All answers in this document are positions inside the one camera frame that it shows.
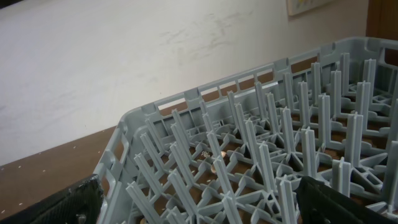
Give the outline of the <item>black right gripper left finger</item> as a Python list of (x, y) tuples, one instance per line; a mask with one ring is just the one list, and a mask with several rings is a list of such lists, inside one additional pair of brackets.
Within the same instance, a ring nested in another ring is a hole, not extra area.
[(92, 174), (1, 220), (1, 224), (96, 223), (103, 200), (99, 175)]

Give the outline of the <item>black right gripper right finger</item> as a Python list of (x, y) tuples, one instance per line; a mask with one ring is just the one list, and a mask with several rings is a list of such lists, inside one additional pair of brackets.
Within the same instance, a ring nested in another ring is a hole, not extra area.
[(312, 177), (301, 178), (297, 202), (303, 224), (394, 224)]

